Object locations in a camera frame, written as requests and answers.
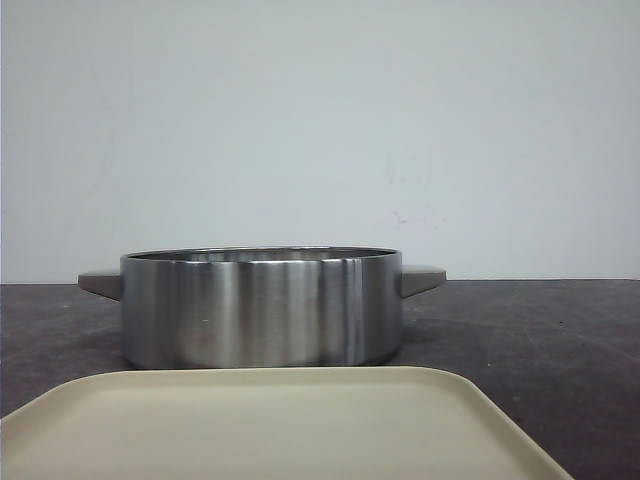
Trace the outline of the stainless steel steamer pot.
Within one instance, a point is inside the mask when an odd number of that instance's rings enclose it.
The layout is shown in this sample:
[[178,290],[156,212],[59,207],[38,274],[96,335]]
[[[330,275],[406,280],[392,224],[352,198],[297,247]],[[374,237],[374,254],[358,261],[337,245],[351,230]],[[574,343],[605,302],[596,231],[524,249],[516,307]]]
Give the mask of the stainless steel steamer pot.
[[131,253],[77,283],[119,303],[132,365],[229,369],[380,363],[404,300],[446,279],[394,249],[290,246]]

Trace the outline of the cream plastic tray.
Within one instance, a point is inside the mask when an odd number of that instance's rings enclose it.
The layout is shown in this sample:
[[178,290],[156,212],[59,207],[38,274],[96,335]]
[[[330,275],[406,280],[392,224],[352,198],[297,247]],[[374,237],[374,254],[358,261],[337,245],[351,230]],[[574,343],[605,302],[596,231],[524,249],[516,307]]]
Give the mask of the cream plastic tray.
[[469,380],[421,367],[127,371],[1,422],[5,479],[563,479]]

